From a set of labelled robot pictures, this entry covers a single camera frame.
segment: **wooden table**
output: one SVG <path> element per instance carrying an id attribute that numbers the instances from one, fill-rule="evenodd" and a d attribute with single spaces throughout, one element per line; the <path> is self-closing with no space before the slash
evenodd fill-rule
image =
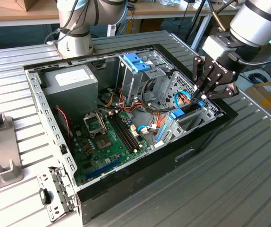
<path id="1" fill-rule="evenodd" d="M 217 10 L 221 6 L 222 4 L 216 4 L 214 8 Z M 183 17 L 185 9 L 185 6 L 179 4 L 163 6 L 158 2 L 137 2 L 135 4 L 134 19 Z M 193 17 L 195 13 L 195 8 L 188 8 L 185 16 Z M 227 7 L 221 12 L 221 15 L 234 15 L 236 13 L 236 9 Z M 200 15 L 204 16 L 204 19 L 192 45 L 193 49 L 197 48 L 212 17 L 209 9 L 203 9 Z M 127 19 L 131 17 L 131 12 L 128 12 Z M 28 12 L 0 7 L 0 26 L 48 25 L 57 23 L 59 23 L 59 14 L 55 0 L 38 0 Z M 108 36 L 114 35 L 115 27 L 112 25 L 108 26 Z"/>

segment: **blue wire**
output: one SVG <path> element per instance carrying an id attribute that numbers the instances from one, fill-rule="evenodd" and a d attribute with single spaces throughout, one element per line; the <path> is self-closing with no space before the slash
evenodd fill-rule
<path id="1" fill-rule="evenodd" d="M 186 91 L 177 91 L 176 94 L 174 95 L 174 103 L 175 103 L 175 105 L 177 105 L 177 107 L 179 107 L 179 105 L 178 105 L 178 94 L 179 93 L 182 93 L 182 94 L 186 95 L 186 97 L 189 100 L 191 100 L 191 95 L 188 92 L 186 92 Z M 199 104 L 200 107 L 203 107 L 203 102 L 202 101 L 199 101 L 198 104 Z"/>
<path id="2" fill-rule="evenodd" d="M 124 31 L 125 27 L 126 27 L 126 20 L 124 20 L 124 27 L 122 28 L 122 30 L 120 31 L 120 33 L 118 35 L 122 34 L 122 32 Z"/>
<path id="3" fill-rule="evenodd" d="M 179 105 L 178 105 L 178 94 L 180 94 L 180 93 L 186 95 L 186 97 L 189 100 L 191 100 L 191 96 L 190 96 L 190 94 L 188 92 L 186 92 L 186 91 L 177 91 L 176 94 L 174 95 L 174 103 L 175 103 L 175 105 L 177 105 L 177 107 L 179 107 Z"/>

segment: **pci slot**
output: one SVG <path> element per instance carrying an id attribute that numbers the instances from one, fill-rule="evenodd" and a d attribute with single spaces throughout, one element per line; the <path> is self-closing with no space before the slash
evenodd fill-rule
<path id="1" fill-rule="evenodd" d="M 89 178 L 91 178 L 91 177 L 95 177 L 95 176 L 97 176 L 97 175 L 100 175 L 101 173 L 104 173 L 104 172 L 106 172 L 107 170 L 109 170 L 109 169 L 111 169 L 111 168 L 117 166 L 117 165 L 119 164 L 121 158 L 118 158 L 117 160 L 115 160 L 115 161 L 113 161 L 113 162 L 107 164 L 106 166 L 104 166 L 104 167 L 102 167 L 102 168 L 100 168 L 100 169 L 97 169 L 97 170 L 95 170 L 95 171 L 93 171 L 93 172 L 87 174 L 87 175 L 85 176 L 86 179 L 89 179 Z"/>
<path id="2" fill-rule="evenodd" d="M 135 149 L 139 149 L 137 141 L 130 134 L 129 130 L 125 127 L 122 119 L 118 115 L 108 117 L 108 120 L 113 126 L 113 128 L 116 130 L 116 133 L 118 134 L 129 152 L 134 152 Z"/>

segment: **blue plastic clip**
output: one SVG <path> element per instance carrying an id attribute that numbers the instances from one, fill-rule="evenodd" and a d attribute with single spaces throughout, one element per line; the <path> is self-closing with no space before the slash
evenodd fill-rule
<path id="1" fill-rule="evenodd" d="M 151 69 L 151 67 L 146 65 L 142 58 L 138 57 L 135 53 L 125 54 L 123 58 L 136 72 L 143 72 Z"/>

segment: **yellow wire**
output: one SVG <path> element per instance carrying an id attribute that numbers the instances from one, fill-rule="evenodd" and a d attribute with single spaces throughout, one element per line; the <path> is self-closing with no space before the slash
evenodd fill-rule
<path id="1" fill-rule="evenodd" d="M 112 104 L 112 99 L 113 99 L 113 92 L 111 93 L 110 101 L 105 107 L 109 107 Z"/>

